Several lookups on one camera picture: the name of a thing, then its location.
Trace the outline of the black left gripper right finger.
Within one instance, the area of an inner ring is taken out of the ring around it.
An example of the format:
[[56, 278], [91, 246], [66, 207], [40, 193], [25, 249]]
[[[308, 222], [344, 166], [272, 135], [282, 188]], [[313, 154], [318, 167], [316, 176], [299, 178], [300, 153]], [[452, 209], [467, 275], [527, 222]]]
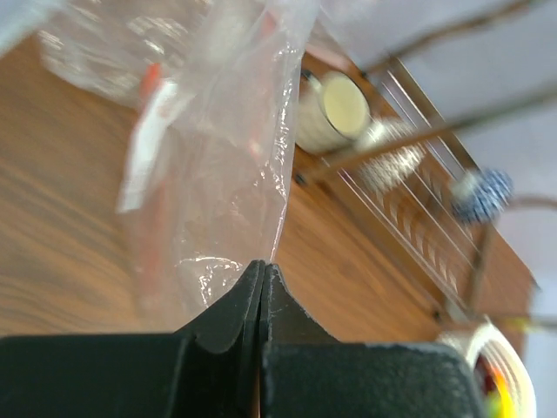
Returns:
[[336, 340], [292, 297], [276, 265], [261, 296], [264, 417], [484, 417], [473, 372], [434, 342]]

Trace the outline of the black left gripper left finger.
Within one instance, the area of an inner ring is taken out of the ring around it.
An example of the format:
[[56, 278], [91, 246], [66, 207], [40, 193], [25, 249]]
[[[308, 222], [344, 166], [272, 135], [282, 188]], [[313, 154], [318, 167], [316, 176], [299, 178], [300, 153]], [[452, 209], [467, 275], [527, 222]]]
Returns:
[[264, 273], [172, 333], [2, 338], [2, 416], [250, 416]]

